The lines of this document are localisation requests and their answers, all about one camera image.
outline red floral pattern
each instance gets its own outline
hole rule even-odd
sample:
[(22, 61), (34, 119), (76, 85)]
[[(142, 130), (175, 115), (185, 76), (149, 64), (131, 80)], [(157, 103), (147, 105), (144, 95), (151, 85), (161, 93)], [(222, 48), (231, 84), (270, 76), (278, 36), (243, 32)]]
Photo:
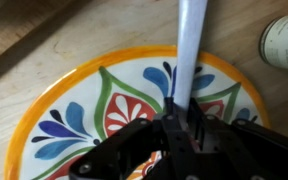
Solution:
[(224, 103), (223, 100), (211, 101), (207, 103), (199, 104), (200, 108), (205, 114), (214, 114), (218, 118), (222, 118), (224, 111)]
[(120, 93), (114, 93), (105, 112), (104, 128), (111, 136), (135, 118), (152, 120), (154, 109), (140, 99)]

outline wooden table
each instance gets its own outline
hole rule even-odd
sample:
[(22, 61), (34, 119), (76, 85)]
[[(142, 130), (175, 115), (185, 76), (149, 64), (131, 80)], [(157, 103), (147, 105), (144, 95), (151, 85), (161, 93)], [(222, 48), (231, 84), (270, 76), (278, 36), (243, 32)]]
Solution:
[[(75, 66), (113, 50), (176, 44), (177, 0), (79, 0), (0, 56), (0, 179), (11, 135), (29, 105)], [(210, 0), (202, 50), (241, 70), (288, 136), (288, 70), (264, 64), (259, 36), (288, 0)]]

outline ceramic plate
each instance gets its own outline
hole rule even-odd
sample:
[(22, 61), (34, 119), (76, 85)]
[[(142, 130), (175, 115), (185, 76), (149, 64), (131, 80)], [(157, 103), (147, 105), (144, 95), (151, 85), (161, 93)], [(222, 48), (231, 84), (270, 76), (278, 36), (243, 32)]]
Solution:
[[(230, 123), (240, 117), (268, 127), (262, 100), (233, 66), (201, 53), (192, 97), (202, 110)], [(136, 117), (151, 119), (172, 96), (176, 47), (113, 52), (72, 70), (28, 109), (9, 145), (5, 179), (68, 179), (68, 167)], [(137, 168), (140, 179), (159, 158)]]

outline blue leaf pattern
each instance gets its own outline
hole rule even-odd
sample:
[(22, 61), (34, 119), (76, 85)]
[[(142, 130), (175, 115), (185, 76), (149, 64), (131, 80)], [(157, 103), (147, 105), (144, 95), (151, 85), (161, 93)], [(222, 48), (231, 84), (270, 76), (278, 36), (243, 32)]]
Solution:
[(195, 71), (194, 71), (194, 74), (197, 74), (197, 73), (201, 72), (202, 69), (203, 69), (203, 68), (202, 68), (201, 66), (196, 67), (196, 68), (195, 68)]
[(174, 70), (173, 70), (173, 77), (172, 77), (172, 92), (171, 92), (171, 96), (173, 97), (174, 92), (175, 92), (175, 84), (176, 84), (176, 69), (177, 66), (175, 66)]
[(157, 68), (148, 67), (144, 70), (143, 76), (145, 79), (156, 84), (160, 88), (160, 90), (162, 91), (163, 96), (167, 97), (169, 83), (168, 83), (168, 79), (167, 79), (167, 77), (163, 71), (161, 71)]
[(172, 69), (171, 69), (170, 64), (169, 64), (168, 62), (163, 62), (163, 67), (164, 67), (164, 69), (166, 70), (168, 76), (169, 76), (170, 78), (172, 78)]
[(60, 114), (60, 112), (58, 112), (58, 110), (56, 110), (56, 109), (50, 110), (50, 114), (56, 121), (58, 121), (61, 124), (64, 124), (62, 117), (61, 117), (61, 114)]
[(235, 119), (246, 119), (246, 120), (249, 120), (250, 119), (250, 115), (251, 115), (250, 110), (247, 109), (247, 108), (243, 108), (237, 113)]
[(63, 152), (66, 148), (70, 147), (73, 144), (78, 142), (85, 142), (81, 140), (65, 140), (65, 141), (56, 141), (49, 143), (42, 148), (40, 148), (35, 153), (35, 158), (42, 160), (49, 160), (57, 157), (61, 152)]
[(215, 79), (213, 74), (206, 74), (203, 76), (199, 76), (194, 79), (192, 89), (194, 91), (206, 88), (209, 86)]
[(58, 124), (53, 121), (42, 121), (38, 124), (40, 128), (47, 134), (55, 137), (78, 137), (82, 138), (81, 136), (71, 132), (70, 130), (66, 129), (65, 126)]
[(44, 141), (44, 140), (47, 140), (47, 139), (53, 139), (54, 137), (47, 137), (47, 136), (36, 136), (34, 137), (31, 142), (39, 142), (39, 141)]
[(66, 109), (66, 121), (68, 125), (75, 131), (89, 135), (83, 126), (84, 109), (75, 102), (71, 102)]

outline painted floral design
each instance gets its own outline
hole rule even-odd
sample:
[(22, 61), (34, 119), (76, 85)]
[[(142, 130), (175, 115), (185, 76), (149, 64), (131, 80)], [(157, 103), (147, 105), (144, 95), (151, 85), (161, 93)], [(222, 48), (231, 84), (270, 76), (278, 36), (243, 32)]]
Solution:
[(136, 170), (131, 174), (128, 179), (140, 180), (154, 167), (158, 160), (162, 158), (160, 152), (153, 152), (150, 159), (145, 163), (141, 164), (136, 168)]
[[(74, 153), (69, 154), (60, 162), (46, 170), (41, 175), (34, 179), (56, 179), (67, 175), (69, 166), (80, 156), (81, 153), (87, 152), (91, 147), (100, 143), (91, 134), (86, 132), (83, 125), (84, 109), (75, 102), (69, 103), (65, 112), (65, 121), (60, 112), (56, 109), (50, 112), (52, 120), (44, 120), (38, 123), (39, 128), (45, 136), (35, 136), (32, 138), (32, 143), (39, 143), (41, 141), (49, 141), (48, 144), (42, 146), (35, 152), (34, 157), (40, 160), (52, 160), (60, 155), (64, 150), (76, 143), (85, 143), (87, 148), (80, 149)], [(56, 170), (49, 177), (46, 177), (50, 172)]]
[(65, 114), (66, 122), (63, 121), (58, 110), (51, 110), (50, 114), (54, 118), (53, 120), (38, 123), (39, 128), (46, 136), (36, 136), (31, 141), (33, 143), (46, 140), (51, 142), (41, 147), (35, 153), (35, 158), (42, 160), (56, 158), (68, 147), (76, 143), (86, 143), (86, 139), (92, 139), (94, 145), (99, 143), (99, 140), (94, 139), (85, 131), (83, 126), (84, 109), (79, 104), (71, 102), (68, 105)]
[(145, 102), (120, 93), (114, 93), (105, 113), (104, 127), (111, 136), (135, 118), (152, 119), (155, 111)]
[[(192, 91), (202, 90), (214, 82), (214, 74), (201, 74), (203, 68), (195, 69), (195, 77)], [(98, 145), (113, 133), (130, 123), (135, 118), (152, 119), (156, 113), (162, 112), (163, 107), (153, 97), (142, 91), (129, 86), (112, 75), (106, 68), (100, 67), (99, 74), (102, 78), (102, 89), (94, 113), (94, 126), (99, 139), (87, 132), (84, 127), (84, 109), (76, 102), (69, 103), (65, 120), (61, 113), (54, 109), (50, 111), (52, 120), (39, 122), (40, 130), (45, 134), (34, 137), (31, 142), (39, 143), (48, 141), (35, 153), (35, 158), (40, 160), (52, 160), (61, 154), (65, 149), (76, 143), (89, 143), (87, 147), (79, 149), (64, 159), (58, 161), (54, 166), (34, 179), (56, 179), (65, 177), (69, 166), (85, 152)], [(168, 62), (163, 62), (163, 68), (147, 67), (143, 71), (143, 78), (152, 82), (161, 91), (162, 97), (173, 96), (175, 87), (176, 67), (171, 67)], [(257, 116), (251, 117), (250, 110), (242, 108), (235, 117), (233, 109), (241, 83), (237, 82), (232, 86), (214, 94), (198, 97), (201, 109), (207, 114), (214, 114), (225, 122), (230, 123), (235, 118), (256, 120)], [(153, 153), (150, 160), (140, 165), (129, 179), (142, 179), (152, 168), (155, 161), (160, 159), (159, 153)]]

